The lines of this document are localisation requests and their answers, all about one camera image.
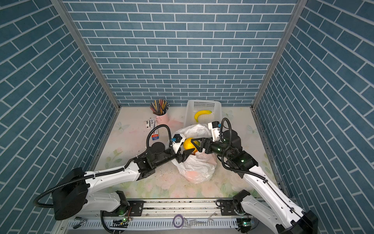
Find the white plastic bag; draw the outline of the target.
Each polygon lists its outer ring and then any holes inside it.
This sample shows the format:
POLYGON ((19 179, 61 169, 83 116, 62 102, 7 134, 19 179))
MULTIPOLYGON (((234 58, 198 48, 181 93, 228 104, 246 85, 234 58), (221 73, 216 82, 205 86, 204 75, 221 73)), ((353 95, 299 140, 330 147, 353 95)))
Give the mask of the white plastic bag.
MULTIPOLYGON (((186 128, 179 129, 175 134, 183 134, 188 138, 212 137, 211 131, 207 124, 195 124, 186 128)), ((191 183, 202 183, 212 178, 217 166, 217 157, 214 153, 206 154, 196 152, 189 155, 188 158, 181 163, 176 159, 172 163, 177 167, 179 173, 191 183)))

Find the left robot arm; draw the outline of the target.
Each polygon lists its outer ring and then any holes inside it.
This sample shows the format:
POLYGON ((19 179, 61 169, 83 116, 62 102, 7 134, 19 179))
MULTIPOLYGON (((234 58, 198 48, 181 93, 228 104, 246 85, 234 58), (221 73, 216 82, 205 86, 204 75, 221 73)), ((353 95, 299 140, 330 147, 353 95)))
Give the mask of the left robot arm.
POLYGON ((166 147, 161 142, 150 145, 151 134, 146 139, 146 150, 119 167, 101 171, 83 171, 81 167, 75 168, 64 177, 58 185, 38 195, 33 205, 39 208, 53 209, 56 220, 68 219, 82 211, 125 210, 129 203, 122 191, 114 195, 103 197, 94 196, 95 193, 117 184, 145 179, 154 174, 163 164, 177 160, 184 162, 192 153, 191 150, 181 151, 186 137, 184 134, 172 135, 170 128, 162 124, 155 127, 166 128, 169 144, 166 147))

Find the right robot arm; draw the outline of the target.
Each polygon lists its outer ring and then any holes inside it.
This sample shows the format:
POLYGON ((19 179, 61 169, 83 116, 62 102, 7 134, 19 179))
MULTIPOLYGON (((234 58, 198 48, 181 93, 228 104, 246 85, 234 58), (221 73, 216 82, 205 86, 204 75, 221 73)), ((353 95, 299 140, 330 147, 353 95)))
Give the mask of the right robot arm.
POLYGON ((266 202, 263 205, 250 192, 242 190, 233 197, 238 213, 254 216, 276 234, 318 232, 317 216, 312 211, 304 211, 268 178, 258 162, 243 149, 240 137, 227 118, 209 123, 208 128, 211 137, 193 138, 191 143, 199 152, 216 154, 226 170, 237 173, 266 202))

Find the yellow lemon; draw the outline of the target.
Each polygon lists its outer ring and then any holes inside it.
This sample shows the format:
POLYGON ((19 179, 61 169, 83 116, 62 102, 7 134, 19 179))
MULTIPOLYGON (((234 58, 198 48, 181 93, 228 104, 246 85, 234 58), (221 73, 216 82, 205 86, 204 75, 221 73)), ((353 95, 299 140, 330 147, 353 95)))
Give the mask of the yellow lemon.
POLYGON ((192 143, 192 139, 193 139, 192 137, 187 138, 183 143, 183 147, 184 147, 184 150, 193 149, 193 152, 191 154, 195 155, 198 152, 198 150, 197 150, 197 147, 192 143))

